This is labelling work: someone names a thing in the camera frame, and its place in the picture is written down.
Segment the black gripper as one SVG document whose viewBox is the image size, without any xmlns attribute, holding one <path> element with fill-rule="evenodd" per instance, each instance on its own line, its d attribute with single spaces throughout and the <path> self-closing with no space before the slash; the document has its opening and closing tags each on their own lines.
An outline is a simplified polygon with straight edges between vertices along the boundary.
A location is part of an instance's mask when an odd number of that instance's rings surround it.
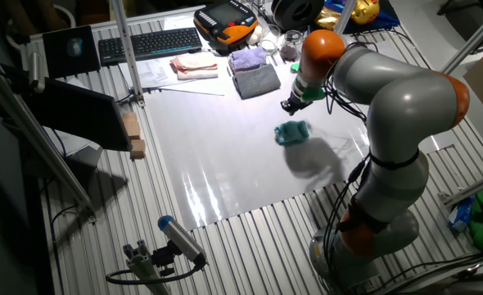
<svg viewBox="0 0 483 295">
<path fill-rule="evenodd" d="M 287 100 L 280 102 L 282 109 L 287 113 L 290 113 L 290 116 L 294 116 L 296 113 L 301 112 L 311 104 L 312 102 L 304 102 L 294 94 L 292 94 Z"/>
</svg>

